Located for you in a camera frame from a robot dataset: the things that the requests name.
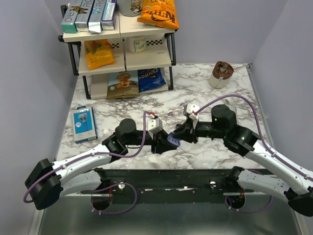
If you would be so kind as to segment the blue-purple earbud charging case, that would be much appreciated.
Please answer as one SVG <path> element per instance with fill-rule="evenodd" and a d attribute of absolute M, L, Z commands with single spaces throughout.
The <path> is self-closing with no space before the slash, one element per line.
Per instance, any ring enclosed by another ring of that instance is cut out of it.
<path fill-rule="evenodd" d="M 168 141 L 170 144 L 175 145 L 176 147 L 180 147 L 180 140 L 174 138 L 174 132 L 170 132 L 170 133 L 168 134 L 167 141 Z"/>

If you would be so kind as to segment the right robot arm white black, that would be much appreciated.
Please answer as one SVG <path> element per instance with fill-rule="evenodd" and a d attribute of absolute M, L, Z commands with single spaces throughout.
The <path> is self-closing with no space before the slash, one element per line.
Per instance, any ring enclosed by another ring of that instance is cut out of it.
<path fill-rule="evenodd" d="M 222 139 L 228 150 L 262 165 L 275 175 L 272 178 L 234 167 L 225 179 L 229 191 L 240 188 L 259 191 L 281 199 L 301 215 L 313 215 L 312 171 L 268 146 L 257 133 L 238 125 L 235 112 L 228 106 L 214 106 L 211 122 L 199 121 L 197 110 L 199 107 L 193 104 L 184 108 L 187 119 L 172 132 L 175 139 L 189 143 L 197 143 L 199 138 Z"/>

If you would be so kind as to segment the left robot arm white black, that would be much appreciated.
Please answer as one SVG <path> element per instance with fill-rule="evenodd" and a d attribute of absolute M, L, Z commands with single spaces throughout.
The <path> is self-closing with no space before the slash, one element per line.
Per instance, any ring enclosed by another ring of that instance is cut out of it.
<path fill-rule="evenodd" d="M 43 210 L 71 193 L 86 190 L 104 193 L 109 182 L 99 167 L 135 157 L 145 145 L 151 147 L 152 153 L 161 154 L 176 150 L 180 141 L 162 128 L 158 117 L 145 120 L 143 130 L 137 129 L 133 119 L 123 119 L 111 136 L 91 150 L 61 161 L 39 161 L 24 183 L 27 191 L 23 201 Z"/>

